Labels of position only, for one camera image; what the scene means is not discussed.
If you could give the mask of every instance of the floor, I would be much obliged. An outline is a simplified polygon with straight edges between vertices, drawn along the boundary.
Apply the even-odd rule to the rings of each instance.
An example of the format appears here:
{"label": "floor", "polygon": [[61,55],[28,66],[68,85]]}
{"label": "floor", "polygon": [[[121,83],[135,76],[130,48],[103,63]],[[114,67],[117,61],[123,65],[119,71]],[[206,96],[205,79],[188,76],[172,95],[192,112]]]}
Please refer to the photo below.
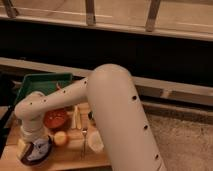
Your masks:
{"label": "floor", "polygon": [[[13,0],[21,15],[85,22],[84,0]],[[95,0],[96,21],[144,27],[150,0]],[[3,13],[0,1],[0,13]],[[211,0],[163,0],[156,27],[213,33]]]}

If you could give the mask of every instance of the food item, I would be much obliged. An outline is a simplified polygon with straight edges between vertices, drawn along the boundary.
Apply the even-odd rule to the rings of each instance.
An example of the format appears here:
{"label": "food item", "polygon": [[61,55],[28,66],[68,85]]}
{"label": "food item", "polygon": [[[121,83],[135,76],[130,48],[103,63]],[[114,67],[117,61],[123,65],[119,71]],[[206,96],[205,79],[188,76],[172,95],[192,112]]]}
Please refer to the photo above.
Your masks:
{"label": "food item", "polygon": [[55,145],[64,146],[67,144],[69,138],[68,138],[66,132],[58,131],[55,133],[53,140],[54,140]]}
{"label": "food item", "polygon": [[64,125],[67,120],[68,115],[66,110],[63,108],[46,112],[43,123],[47,128],[55,129]]}
{"label": "food item", "polygon": [[78,109],[78,106],[76,105],[75,108],[74,108],[74,113],[73,113],[73,116],[72,116],[72,126],[71,126],[72,129],[81,129],[82,128],[82,125],[81,125],[81,114],[79,112],[79,109]]}
{"label": "food item", "polygon": [[17,157],[19,159],[21,159],[24,154],[26,153],[26,151],[29,149],[30,144],[25,142],[23,139],[19,139],[18,140],[18,153],[17,153]]}
{"label": "food item", "polygon": [[88,145],[95,153],[100,153],[103,151],[104,144],[98,131],[94,131],[89,135]]}

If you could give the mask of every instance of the green plastic basket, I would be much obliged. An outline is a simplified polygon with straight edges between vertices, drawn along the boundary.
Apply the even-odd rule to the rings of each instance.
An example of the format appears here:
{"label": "green plastic basket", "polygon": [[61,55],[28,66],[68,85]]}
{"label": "green plastic basket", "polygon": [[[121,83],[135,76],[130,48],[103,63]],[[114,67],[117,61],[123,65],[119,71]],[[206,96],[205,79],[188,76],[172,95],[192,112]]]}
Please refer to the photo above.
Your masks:
{"label": "green plastic basket", "polygon": [[22,86],[18,91],[15,105],[33,91],[40,91],[45,95],[48,95],[57,90],[57,83],[61,88],[66,87],[71,84],[72,78],[73,76],[71,73],[45,73],[26,75],[23,79]]}

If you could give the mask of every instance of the hole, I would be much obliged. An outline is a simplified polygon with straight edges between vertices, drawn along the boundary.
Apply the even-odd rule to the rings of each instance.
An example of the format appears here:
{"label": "hole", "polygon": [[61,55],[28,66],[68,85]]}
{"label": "hole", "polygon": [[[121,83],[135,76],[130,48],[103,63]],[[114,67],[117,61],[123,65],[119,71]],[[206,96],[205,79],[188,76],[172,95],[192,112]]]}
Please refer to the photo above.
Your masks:
{"label": "hole", "polygon": [[137,99],[137,96],[132,96],[132,100],[136,100]]}
{"label": "hole", "polygon": [[147,130],[147,129],[148,129],[148,125],[145,125],[145,126],[143,127],[143,129],[144,129],[144,130]]}
{"label": "hole", "polygon": [[157,154],[156,156],[155,156],[155,160],[158,160],[159,159],[159,155]]}

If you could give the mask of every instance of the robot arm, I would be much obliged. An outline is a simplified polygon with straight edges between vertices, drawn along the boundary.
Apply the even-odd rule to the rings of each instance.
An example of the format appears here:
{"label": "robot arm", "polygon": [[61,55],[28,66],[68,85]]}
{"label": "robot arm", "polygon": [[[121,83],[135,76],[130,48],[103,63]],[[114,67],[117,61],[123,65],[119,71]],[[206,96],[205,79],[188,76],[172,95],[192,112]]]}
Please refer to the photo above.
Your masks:
{"label": "robot arm", "polygon": [[48,96],[39,93],[35,96],[29,96],[15,108],[23,123],[22,133],[30,134],[27,138],[41,135],[38,130],[46,111],[88,100],[115,171],[166,171],[131,75],[125,68],[102,65],[88,78]]}

